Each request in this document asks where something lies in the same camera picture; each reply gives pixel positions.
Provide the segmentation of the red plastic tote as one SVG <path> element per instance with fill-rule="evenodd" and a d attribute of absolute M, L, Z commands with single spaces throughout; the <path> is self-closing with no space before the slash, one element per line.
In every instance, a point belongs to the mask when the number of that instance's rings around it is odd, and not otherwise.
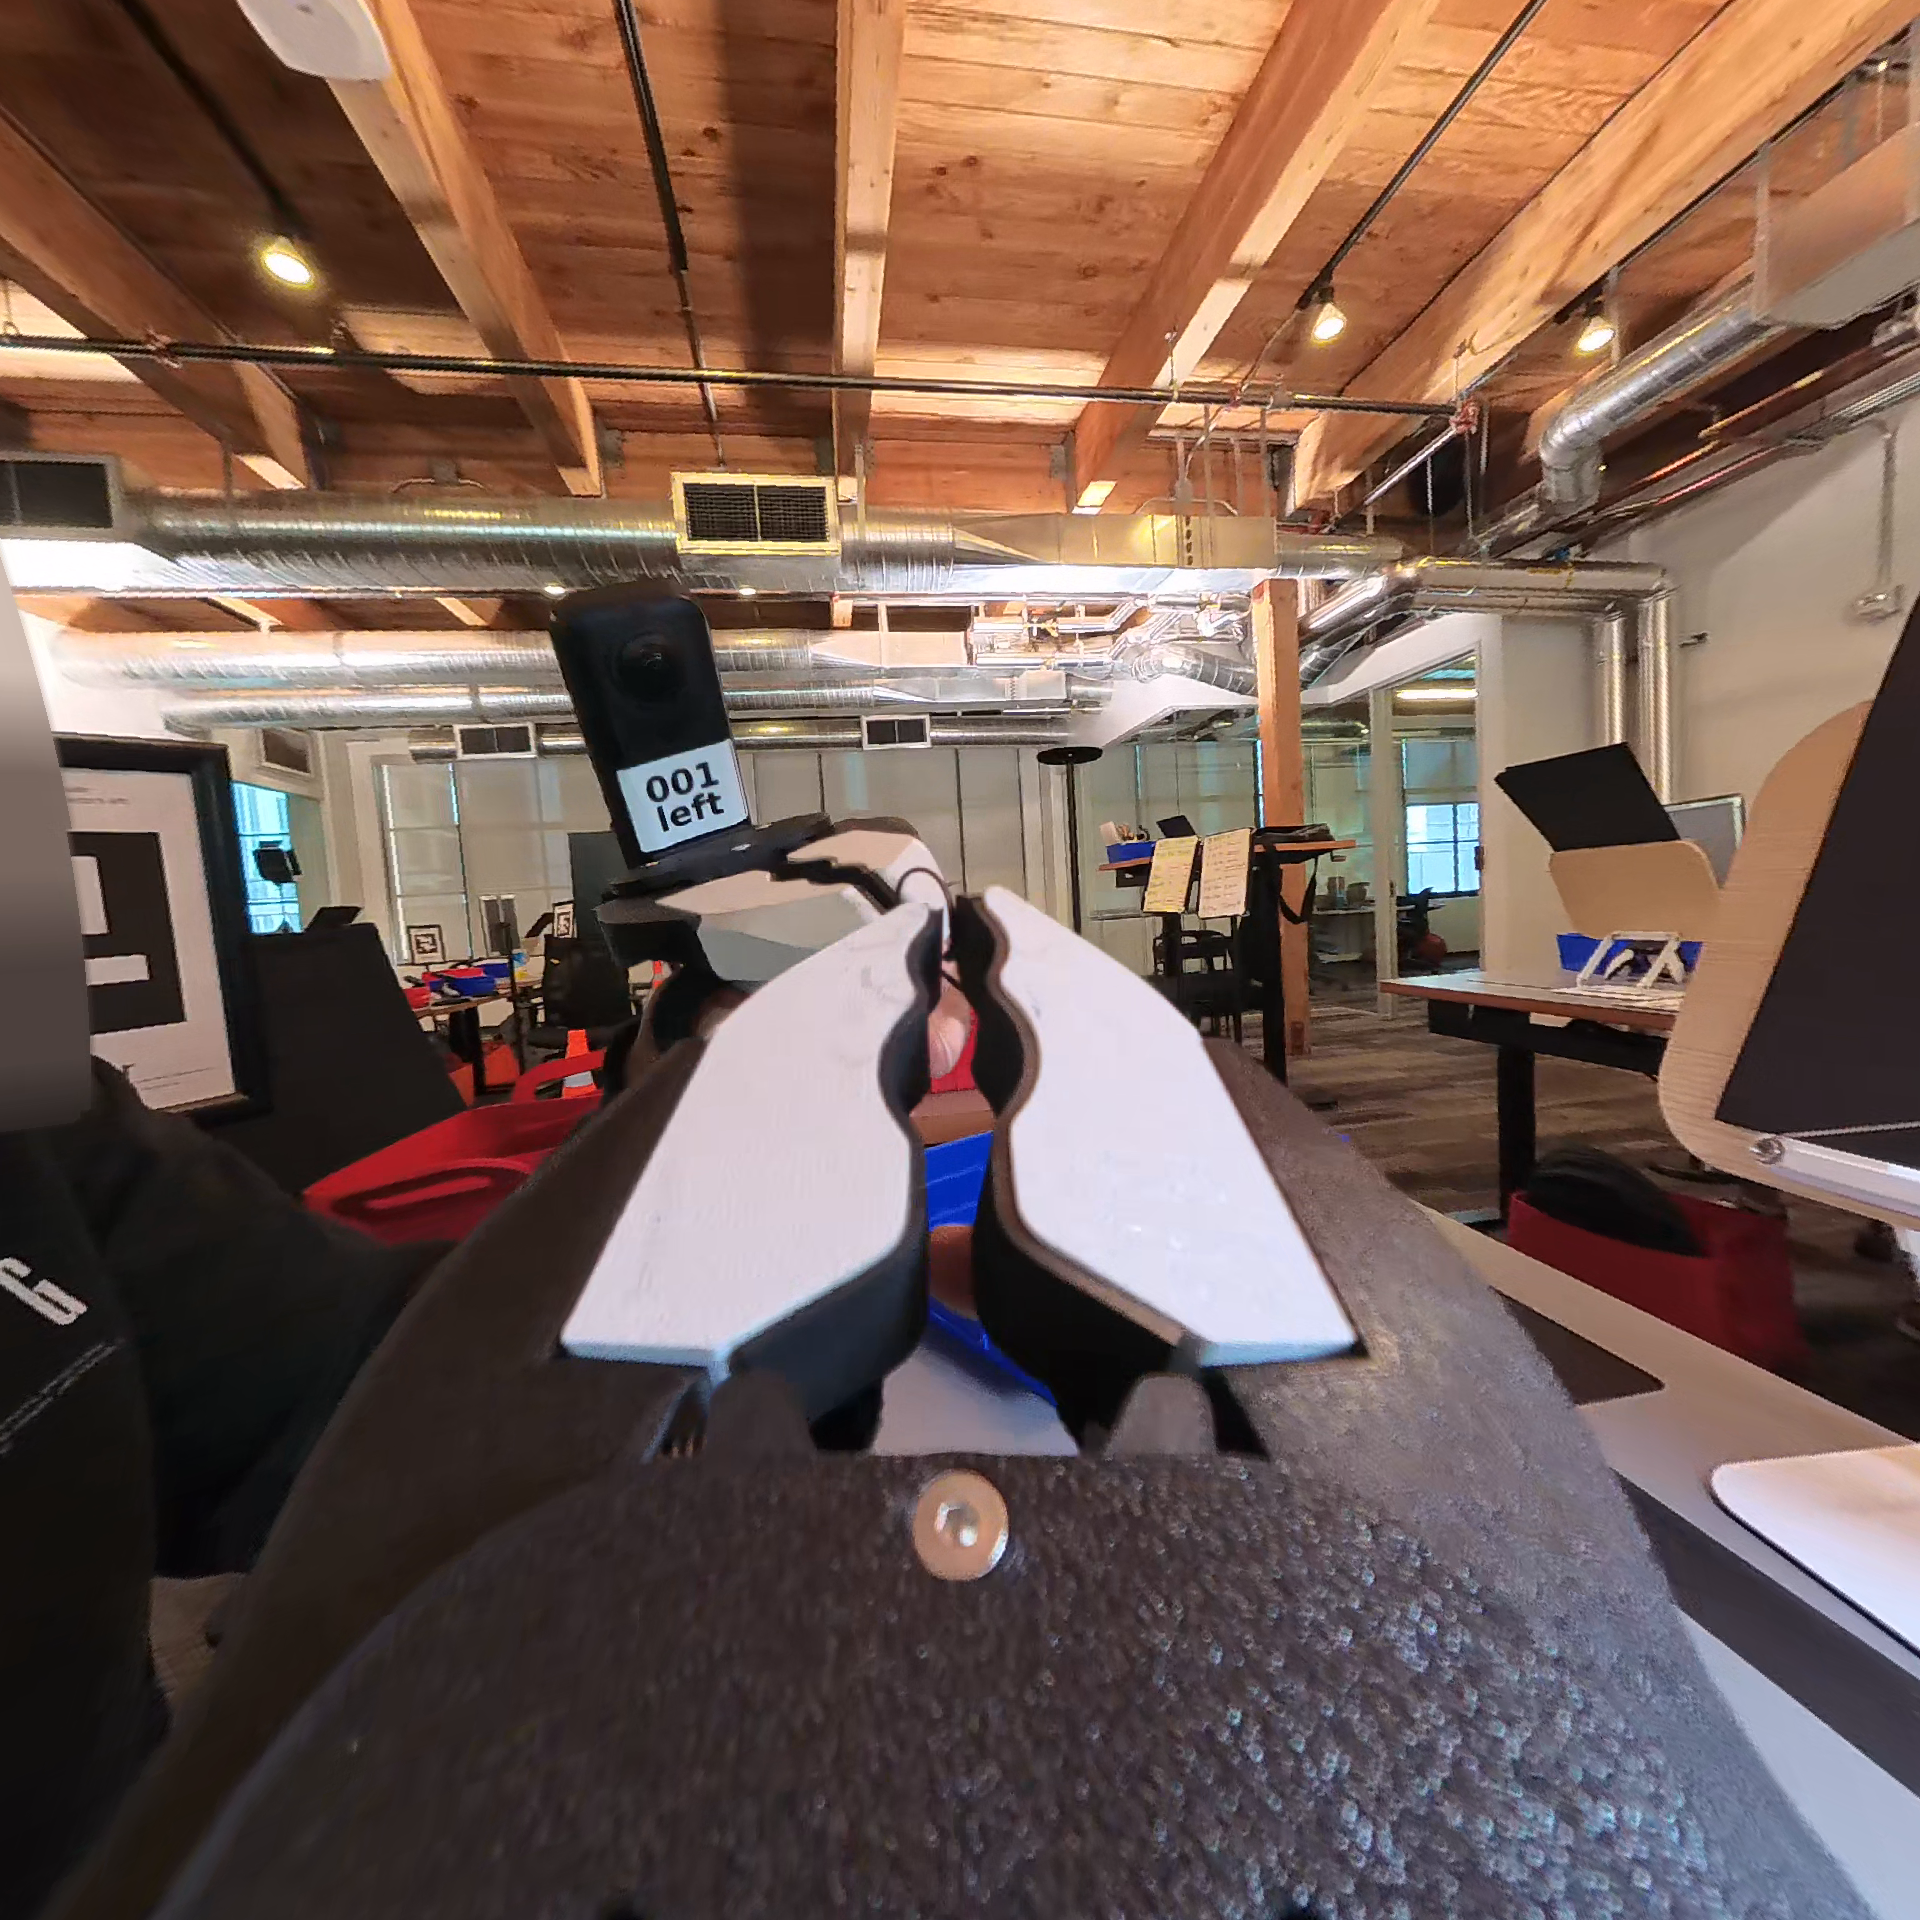
<path fill-rule="evenodd" d="M 607 1050 L 578 1050 L 516 1074 L 507 1099 L 465 1105 L 319 1182 L 305 1204 L 388 1245 L 459 1244 L 509 1198 L 607 1099 Z"/>

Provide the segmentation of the wooden support column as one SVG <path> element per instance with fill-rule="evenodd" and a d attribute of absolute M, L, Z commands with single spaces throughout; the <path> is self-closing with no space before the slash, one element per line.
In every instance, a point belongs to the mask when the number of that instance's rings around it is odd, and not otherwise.
<path fill-rule="evenodd" d="M 1305 687 L 1300 687 L 1300 585 L 1268 577 L 1252 590 L 1252 670 L 1255 670 L 1255 785 L 1265 826 L 1307 826 L 1305 816 Z M 1307 1054 L 1307 929 L 1272 923 L 1276 985 L 1265 1005 L 1265 1050 L 1281 1074 Z"/>

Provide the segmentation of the silver ventilation duct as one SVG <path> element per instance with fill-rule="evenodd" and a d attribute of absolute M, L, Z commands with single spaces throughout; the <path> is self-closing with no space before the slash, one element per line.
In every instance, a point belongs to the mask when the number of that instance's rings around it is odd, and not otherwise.
<path fill-rule="evenodd" d="M 1538 483 L 1522 522 L 1566 522 L 1604 495 L 1604 455 L 1728 375 L 1781 336 L 1859 324 L 1920 275 L 1920 131 L 1889 131 L 1822 189 L 1784 197 L 1757 185 L 1752 265 L 1719 305 L 1582 383 L 1538 430 Z"/>

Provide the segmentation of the white ceiling device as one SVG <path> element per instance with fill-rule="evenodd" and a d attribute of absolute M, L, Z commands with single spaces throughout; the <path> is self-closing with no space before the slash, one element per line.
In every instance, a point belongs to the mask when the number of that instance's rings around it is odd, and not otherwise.
<path fill-rule="evenodd" d="M 267 52 L 324 82 L 388 82 L 392 52 L 371 0 L 242 0 Z"/>

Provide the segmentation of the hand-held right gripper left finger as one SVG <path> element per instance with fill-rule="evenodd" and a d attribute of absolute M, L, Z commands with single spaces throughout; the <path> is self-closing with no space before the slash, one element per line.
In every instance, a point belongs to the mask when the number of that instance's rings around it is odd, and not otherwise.
<path fill-rule="evenodd" d="M 929 1321 L 926 1137 L 946 912 L 897 900 L 745 995 L 695 1057 L 564 1321 L 588 1360 L 883 1395 Z"/>

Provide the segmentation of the silver vertical duct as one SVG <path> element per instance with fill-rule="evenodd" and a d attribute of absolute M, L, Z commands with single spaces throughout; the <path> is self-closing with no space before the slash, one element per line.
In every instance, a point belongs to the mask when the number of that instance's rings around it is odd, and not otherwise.
<path fill-rule="evenodd" d="M 1635 747 L 1655 792 L 1677 799 L 1677 633 L 1659 564 L 1390 564 L 1305 616 L 1305 704 L 1427 676 L 1495 642 L 1505 619 L 1587 633 L 1594 743 Z"/>

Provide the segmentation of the black backpack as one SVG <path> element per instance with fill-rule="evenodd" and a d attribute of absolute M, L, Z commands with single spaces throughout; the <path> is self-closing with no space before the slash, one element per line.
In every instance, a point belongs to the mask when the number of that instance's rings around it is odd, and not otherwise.
<path fill-rule="evenodd" d="M 1527 1204 L 1546 1221 L 1643 1245 L 1667 1257 L 1703 1257 L 1704 1244 L 1682 1210 L 1682 1198 L 1655 1182 L 1637 1161 L 1620 1161 L 1606 1150 L 1562 1140 L 1538 1154 L 1522 1191 L 1511 1193 L 1506 1217 Z"/>

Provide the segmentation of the red fabric bag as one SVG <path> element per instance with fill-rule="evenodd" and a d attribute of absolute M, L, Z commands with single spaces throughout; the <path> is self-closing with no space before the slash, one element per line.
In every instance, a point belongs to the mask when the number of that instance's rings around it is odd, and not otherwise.
<path fill-rule="evenodd" d="M 1506 1245 L 1604 1291 L 1677 1330 L 1692 1330 L 1752 1366 L 1801 1372 L 1809 1360 L 1784 1221 L 1728 1198 L 1677 1193 L 1697 1254 L 1647 1254 L 1511 1193 Z"/>

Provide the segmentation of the black bag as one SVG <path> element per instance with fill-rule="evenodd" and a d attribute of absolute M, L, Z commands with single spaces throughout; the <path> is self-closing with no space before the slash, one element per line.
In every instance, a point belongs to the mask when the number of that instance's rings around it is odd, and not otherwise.
<path fill-rule="evenodd" d="M 1327 826 L 1252 832 L 1245 918 L 1307 923 L 1314 869 L 1327 855 L 1354 850 Z"/>

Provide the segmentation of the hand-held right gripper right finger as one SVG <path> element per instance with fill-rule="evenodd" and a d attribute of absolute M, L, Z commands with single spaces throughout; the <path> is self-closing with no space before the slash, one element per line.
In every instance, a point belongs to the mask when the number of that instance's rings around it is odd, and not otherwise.
<path fill-rule="evenodd" d="M 1140 974 L 1008 887 L 952 909 L 952 952 L 998 1115 L 978 1321 L 1078 1446 L 1150 1376 L 1195 1384 L 1214 1437 L 1232 1372 L 1363 1358 L 1212 1050 Z"/>

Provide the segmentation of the metal sprinkler pipe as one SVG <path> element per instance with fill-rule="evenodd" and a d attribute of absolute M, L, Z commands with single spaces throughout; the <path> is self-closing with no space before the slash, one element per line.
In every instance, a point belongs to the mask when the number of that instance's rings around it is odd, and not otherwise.
<path fill-rule="evenodd" d="M 695 389 L 810 389 L 810 398 L 964 398 L 964 401 L 1074 401 L 1074 407 L 1255 407 L 1307 419 L 1418 419 L 1444 424 L 1459 401 L 1416 398 L 1314 398 L 1296 387 L 1070 387 L 1070 383 L 1000 383 L 1000 375 L 844 375 L 844 371 L 713 371 L 713 366 L 615 366 L 615 362 L 554 362 L 554 356 L 400 356 L 400 347 L 334 347 L 334 342 L 192 342 L 192 337 L 58 337 L 5 336 L 15 356 L 108 356 L 136 366 L 251 366 L 251 371 L 388 371 L 388 375 L 465 375 L 465 383 L 597 383 L 597 387 L 695 387 Z"/>

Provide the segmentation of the black floor lamp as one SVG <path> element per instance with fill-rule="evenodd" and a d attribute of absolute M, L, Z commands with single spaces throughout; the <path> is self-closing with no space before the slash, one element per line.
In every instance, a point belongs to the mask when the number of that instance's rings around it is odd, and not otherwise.
<path fill-rule="evenodd" d="M 1070 869 L 1070 929 L 1087 936 L 1087 869 L 1078 869 L 1078 765 L 1091 765 L 1100 747 L 1060 743 L 1036 749 L 1036 765 L 1060 773 L 1066 802 L 1066 869 Z"/>

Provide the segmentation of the black wood-framed board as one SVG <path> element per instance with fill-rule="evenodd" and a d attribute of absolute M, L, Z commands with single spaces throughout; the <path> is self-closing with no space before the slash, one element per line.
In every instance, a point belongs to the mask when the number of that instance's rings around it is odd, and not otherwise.
<path fill-rule="evenodd" d="M 1920 616 L 1757 787 L 1659 1109 L 1703 1161 L 1920 1228 Z"/>
<path fill-rule="evenodd" d="M 1635 747 L 1612 743 L 1518 764 L 1491 785 L 1552 847 L 1566 936 L 1667 936 L 1703 946 L 1719 929 L 1722 880 L 1711 855 L 1682 835 Z"/>

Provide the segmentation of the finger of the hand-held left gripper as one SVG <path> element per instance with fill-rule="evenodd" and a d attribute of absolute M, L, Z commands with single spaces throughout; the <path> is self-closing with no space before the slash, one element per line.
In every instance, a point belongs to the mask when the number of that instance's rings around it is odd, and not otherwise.
<path fill-rule="evenodd" d="M 788 850 L 788 875 L 817 887 L 850 887 L 873 909 L 897 909 L 894 880 L 910 868 L 939 868 L 913 832 L 831 832 Z"/>
<path fill-rule="evenodd" d="M 897 909 L 883 875 L 707 875 L 663 891 L 655 909 L 688 929 L 695 955 L 724 985 L 767 985 L 810 955 L 863 936 Z"/>

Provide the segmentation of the white air vent grille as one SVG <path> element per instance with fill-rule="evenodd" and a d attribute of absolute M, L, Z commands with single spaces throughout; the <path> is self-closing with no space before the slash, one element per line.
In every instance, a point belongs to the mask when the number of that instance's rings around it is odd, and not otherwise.
<path fill-rule="evenodd" d="M 836 557 L 838 500 L 831 474 L 672 468 L 679 555 L 695 557 Z"/>
<path fill-rule="evenodd" d="M 0 536 L 10 542 L 114 542 L 126 522 L 122 458 L 108 455 L 0 455 Z"/>

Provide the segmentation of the black-white marker sign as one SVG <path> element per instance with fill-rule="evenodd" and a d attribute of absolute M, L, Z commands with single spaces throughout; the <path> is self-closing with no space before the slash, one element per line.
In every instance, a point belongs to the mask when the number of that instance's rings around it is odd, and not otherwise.
<path fill-rule="evenodd" d="M 95 1057 L 152 1109 L 260 1115 L 271 1054 L 223 747 L 62 730 L 58 764 Z"/>

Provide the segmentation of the long wooden table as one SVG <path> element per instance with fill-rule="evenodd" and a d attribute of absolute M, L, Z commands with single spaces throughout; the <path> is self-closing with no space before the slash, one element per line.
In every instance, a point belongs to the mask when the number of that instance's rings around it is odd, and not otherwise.
<path fill-rule="evenodd" d="M 1456 1210 L 1495 1235 L 1511 1193 L 1538 1161 L 1538 1057 L 1659 1081 L 1677 1010 L 1629 1005 L 1594 989 L 1491 981 L 1482 970 L 1380 974 L 1379 995 L 1418 1004 L 1433 1036 L 1495 1054 L 1495 1204 Z"/>

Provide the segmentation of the long silver ceiling duct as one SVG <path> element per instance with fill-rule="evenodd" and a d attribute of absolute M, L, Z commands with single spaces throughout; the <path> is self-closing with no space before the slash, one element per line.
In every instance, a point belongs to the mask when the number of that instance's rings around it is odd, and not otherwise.
<path fill-rule="evenodd" d="M 575 722 L 564 687 L 180 687 L 162 704 L 165 730 L 448 730 L 448 723 L 556 723 Z M 731 723 L 745 722 L 867 722 L 867 713 L 929 713 L 929 722 L 1078 722 L 1098 701 L 1000 701 L 980 687 L 903 687 L 903 682 L 771 682 L 724 687 Z"/>
<path fill-rule="evenodd" d="M 409 687 L 409 682 L 500 682 L 543 687 L 564 670 L 543 633 L 58 633 L 50 658 L 77 682 L 152 687 Z M 863 633 L 731 633 L 713 638 L 724 676 L 771 671 L 964 671 L 964 638 L 863 638 Z"/>
<path fill-rule="evenodd" d="M 754 590 L 754 594 L 1155 594 L 1255 577 L 1363 577 L 1403 564 L 1398 536 L 1300 531 L 1268 516 L 935 516 L 838 507 L 836 557 L 679 555 L 669 500 L 578 495 L 350 495 L 136 492 L 126 536 L 192 585 L 327 590 Z"/>

